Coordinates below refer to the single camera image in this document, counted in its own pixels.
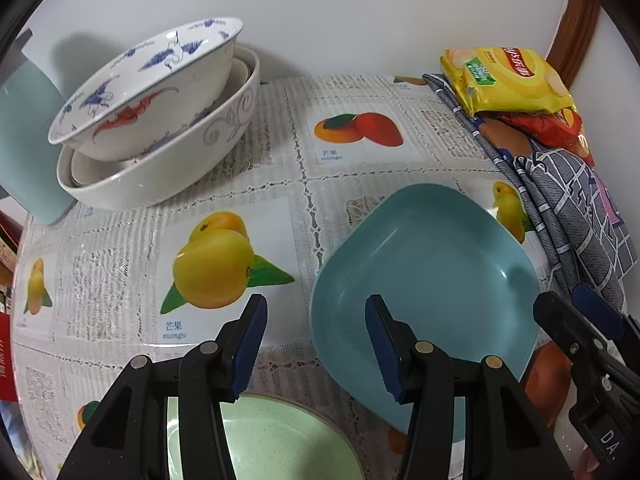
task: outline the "checkered cloth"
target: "checkered cloth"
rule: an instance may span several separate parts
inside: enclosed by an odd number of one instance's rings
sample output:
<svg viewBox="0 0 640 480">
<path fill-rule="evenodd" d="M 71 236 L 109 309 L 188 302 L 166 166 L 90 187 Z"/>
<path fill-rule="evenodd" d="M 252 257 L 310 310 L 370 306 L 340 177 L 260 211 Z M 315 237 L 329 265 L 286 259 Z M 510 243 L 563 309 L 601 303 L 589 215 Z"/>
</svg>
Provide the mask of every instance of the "checkered cloth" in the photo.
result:
<svg viewBox="0 0 640 480">
<path fill-rule="evenodd" d="M 569 295 L 584 283 L 621 309 L 625 293 L 620 279 L 638 255 L 598 175 L 567 150 L 532 139 L 530 156 L 496 150 L 478 131 L 482 120 L 465 114 L 443 76 L 423 77 L 520 193 L 560 290 Z"/>
</svg>

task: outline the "teal plastic plate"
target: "teal plastic plate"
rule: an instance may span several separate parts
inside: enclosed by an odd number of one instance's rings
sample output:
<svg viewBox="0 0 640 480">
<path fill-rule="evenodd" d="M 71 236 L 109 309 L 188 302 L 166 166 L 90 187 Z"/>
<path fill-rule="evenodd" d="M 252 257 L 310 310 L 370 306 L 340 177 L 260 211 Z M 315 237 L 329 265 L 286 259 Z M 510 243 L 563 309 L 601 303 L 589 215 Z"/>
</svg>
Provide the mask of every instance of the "teal plastic plate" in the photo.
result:
<svg viewBox="0 0 640 480">
<path fill-rule="evenodd" d="M 405 187 L 367 216 L 325 263 L 310 306 L 314 344 L 329 374 L 400 431 L 412 405 L 386 391 L 364 321 L 371 294 L 418 339 L 452 357 L 500 356 L 521 378 L 538 327 L 540 291 L 518 241 L 462 193 L 438 184 Z M 456 399 L 454 440 L 464 438 Z"/>
</svg>

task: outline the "red book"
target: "red book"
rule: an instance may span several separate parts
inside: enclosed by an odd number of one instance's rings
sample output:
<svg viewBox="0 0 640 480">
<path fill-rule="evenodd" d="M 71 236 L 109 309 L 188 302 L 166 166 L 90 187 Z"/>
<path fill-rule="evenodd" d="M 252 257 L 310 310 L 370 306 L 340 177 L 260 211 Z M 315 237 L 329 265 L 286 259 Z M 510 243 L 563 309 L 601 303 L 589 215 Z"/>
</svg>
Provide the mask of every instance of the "red book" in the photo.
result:
<svg viewBox="0 0 640 480">
<path fill-rule="evenodd" d="M 14 369 L 11 362 L 9 339 L 11 317 L 0 312 L 0 400 L 18 401 L 15 392 Z"/>
</svg>

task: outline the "blue and white porcelain bowl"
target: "blue and white porcelain bowl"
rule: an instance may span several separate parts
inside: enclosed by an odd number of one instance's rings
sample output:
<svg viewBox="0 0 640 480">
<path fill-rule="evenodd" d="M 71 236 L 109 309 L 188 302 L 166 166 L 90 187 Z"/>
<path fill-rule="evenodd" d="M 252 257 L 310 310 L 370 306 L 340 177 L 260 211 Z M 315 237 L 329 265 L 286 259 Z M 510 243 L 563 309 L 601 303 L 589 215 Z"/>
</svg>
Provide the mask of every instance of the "blue and white porcelain bowl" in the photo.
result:
<svg viewBox="0 0 640 480">
<path fill-rule="evenodd" d="M 234 56 L 241 62 L 233 63 L 225 90 L 208 113 L 122 170 L 78 186 L 72 177 L 74 150 L 63 146 L 56 167 L 62 189 L 91 207 L 127 210 L 162 202 L 200 180 L 244 135 L 258 102 L 257 54 L 236 46 Z"/>
<path fill-rule="evenodd" d="M 209 18 L 123 52 L 65 103 L 49 142 L 96 160 L 148 153 L 206 115 L 225 87 L 241 30 L 237 18 Z"/>
</svg>

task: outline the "tablecloth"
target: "tablecloth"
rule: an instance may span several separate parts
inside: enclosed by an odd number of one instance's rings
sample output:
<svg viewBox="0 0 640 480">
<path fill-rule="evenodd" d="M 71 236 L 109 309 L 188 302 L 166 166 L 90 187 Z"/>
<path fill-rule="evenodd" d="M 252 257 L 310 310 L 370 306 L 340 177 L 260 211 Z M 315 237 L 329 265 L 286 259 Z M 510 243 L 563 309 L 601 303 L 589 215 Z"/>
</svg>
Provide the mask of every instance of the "tablecloth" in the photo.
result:
<svg viewBox="0 0 640 480">
<path fill-rule="evenodd" d="M 335 130 L 318 130 L 345 114 L 391 119 L 401 144 L 346 143 Z M 244 306 L 246 294 L 217 309 L 215 323 L 205 316 L 211 312 L 190 305 L 160 312 L 175 251 L 202 218 L 231 210 L 243 218 L 255 253 L 292 277 L 287 285 L 248 289 L 263 293 L 270 306 L 286 305 L 280 313 L 270 309 L 249 391 L 327 416 L 353 443 L 369 480 L 393 478 L 400 457 L 388 445 L 388 425 L 327 375 L 311 345 L 314 277 L 358 222 L 399 188 L 440 183 L 495 216 L 492 189 L 503 180 L 428 86 L 387 76 L 289 78 L 260 86 L 238 145 L 166 202 L 126 212 L 78 203 L 49 227 L 30 219 L 15 275 L 12 344 L 25 424 L 47 477 L 55 478 L 81 431 L 78 411 L 102 398 L 132 356 L 183 355 Z M 535 232 L 526 233 L 522 247 L 547 288 L 550 269 Z M 34 316 L 24 306 L 36 267 L 52 306 Z M 460 458 L 458 446 L 452 476 L 460 473 Z"/>
</svg>

